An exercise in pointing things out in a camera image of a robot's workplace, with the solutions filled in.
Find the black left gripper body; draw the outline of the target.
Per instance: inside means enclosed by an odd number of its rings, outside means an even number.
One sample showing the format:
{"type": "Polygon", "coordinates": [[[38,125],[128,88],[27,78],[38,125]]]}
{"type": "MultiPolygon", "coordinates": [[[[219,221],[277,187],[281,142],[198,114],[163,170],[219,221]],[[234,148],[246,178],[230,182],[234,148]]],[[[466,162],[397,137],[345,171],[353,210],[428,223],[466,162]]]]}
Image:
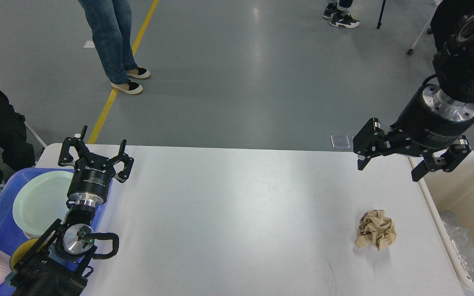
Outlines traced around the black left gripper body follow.
{"type": "Polygon", "coordinates": [[[102,164],[89,164],[88,161],[77,161],[77,166],[68,188],[69,201],[76,204],[85,201],[86,205],[100,206],[107,202],[115,169],[102,164]]]}

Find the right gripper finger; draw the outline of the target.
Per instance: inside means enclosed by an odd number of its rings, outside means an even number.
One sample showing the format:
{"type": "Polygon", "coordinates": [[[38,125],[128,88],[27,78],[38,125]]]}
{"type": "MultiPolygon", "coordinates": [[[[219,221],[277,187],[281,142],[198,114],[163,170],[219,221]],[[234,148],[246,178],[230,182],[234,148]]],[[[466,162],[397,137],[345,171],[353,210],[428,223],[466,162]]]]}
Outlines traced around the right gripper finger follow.
{"type": "Polygon", "coordinates": [[[450,144],[440,157],[435,157],[434,150],[426,147],[422,147],[421,151],[423,161],[411,171],[412,180],[414,182],[418,182],[429,172],[438,170],[452,172],[472,150],[469,146],[468,139],[465,136],[460,136],[457,137],[455,142],[450,144]]]}
{"type": "Polygon", "coordinates": [[[358,155],[358,170],[363,170],[375,157],[403,152],[405,147],[405,134],[381,125],[378,118],[369,118],[353,138],[353,151],[358,155]]]}

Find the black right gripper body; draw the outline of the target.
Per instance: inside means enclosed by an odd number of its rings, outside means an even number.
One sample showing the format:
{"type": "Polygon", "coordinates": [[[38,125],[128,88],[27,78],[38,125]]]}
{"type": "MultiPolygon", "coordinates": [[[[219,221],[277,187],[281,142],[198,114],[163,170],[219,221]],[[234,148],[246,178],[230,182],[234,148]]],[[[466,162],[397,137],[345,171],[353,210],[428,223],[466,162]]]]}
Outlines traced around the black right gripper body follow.
{"type": "Polygon", "coordinates": [[[391,125],[390,147],[400,154],[426,155],[453,144],[474,124],[474,103],[451,99],[437,85],[419,88],[391,125]]]}

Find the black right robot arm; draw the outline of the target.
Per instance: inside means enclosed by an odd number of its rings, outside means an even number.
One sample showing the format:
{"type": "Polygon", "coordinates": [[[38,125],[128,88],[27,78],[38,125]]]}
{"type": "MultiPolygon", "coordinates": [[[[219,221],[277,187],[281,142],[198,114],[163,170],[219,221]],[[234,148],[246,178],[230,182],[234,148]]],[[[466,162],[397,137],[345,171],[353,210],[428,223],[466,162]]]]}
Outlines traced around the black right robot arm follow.
{"type": "Polygon", "coordinates": [[[471,152],[463,133],[474,124],[474,0],[444,0],[431,22],[437,53],[434,77],[414,94],[389,130],[371,118],[353,138],[358,169],[390,154],[422,157],[417,182],[431,171],[451,172],[471,152]]]}

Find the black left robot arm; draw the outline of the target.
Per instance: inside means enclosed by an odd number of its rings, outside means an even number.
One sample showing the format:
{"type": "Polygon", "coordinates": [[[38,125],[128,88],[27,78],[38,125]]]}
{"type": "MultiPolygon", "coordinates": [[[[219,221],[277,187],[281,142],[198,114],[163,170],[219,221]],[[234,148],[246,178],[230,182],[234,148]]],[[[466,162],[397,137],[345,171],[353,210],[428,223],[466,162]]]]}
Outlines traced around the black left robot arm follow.
{"type": "Polygon", "coordinates": [[[84,143],[87,126],[79,137],[66,137],[58,164],[74,167],[68,187],[64,220],[56,219],[38,238],[18,247],[11,257],[8,284],[15,296],[79,296],[94,271],[91,260],[115,256],[120,238],[95,232],[91,223],[99,206],[107,201],[113,179],[124,183],[134,159],[120,143],[115,157],[92,153],[84,143]]]}

